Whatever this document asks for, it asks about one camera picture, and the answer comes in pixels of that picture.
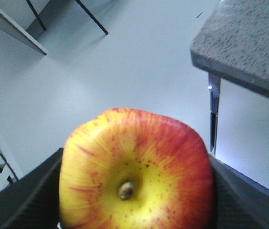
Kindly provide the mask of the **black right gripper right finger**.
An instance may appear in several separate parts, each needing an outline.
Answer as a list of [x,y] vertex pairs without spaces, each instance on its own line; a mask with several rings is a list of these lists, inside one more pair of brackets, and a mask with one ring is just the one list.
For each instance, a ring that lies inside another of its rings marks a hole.
[[212,229],[269,229],[269,189],[213,155],[215,214]]

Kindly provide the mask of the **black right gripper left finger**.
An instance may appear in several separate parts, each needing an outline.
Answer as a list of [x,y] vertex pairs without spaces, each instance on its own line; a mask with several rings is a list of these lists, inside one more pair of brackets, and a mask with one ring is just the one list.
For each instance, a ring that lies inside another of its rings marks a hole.
[[56,229],[63,149],[0,191],[0,229]]

